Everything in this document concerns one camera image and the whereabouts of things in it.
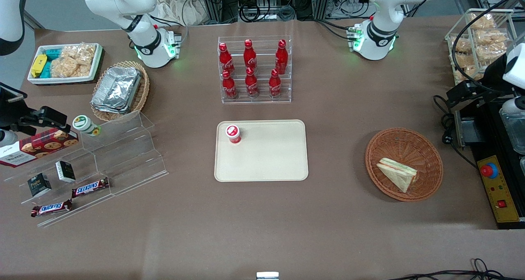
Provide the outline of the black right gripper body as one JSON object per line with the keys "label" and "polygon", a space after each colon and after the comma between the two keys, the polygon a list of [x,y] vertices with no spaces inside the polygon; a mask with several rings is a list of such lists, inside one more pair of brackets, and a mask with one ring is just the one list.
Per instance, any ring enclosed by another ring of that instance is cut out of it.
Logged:
{"label": "black right gripper body", "polygon": [[7,84],[0,85],[0,126],[10,127],[28,115],[27,94]]}

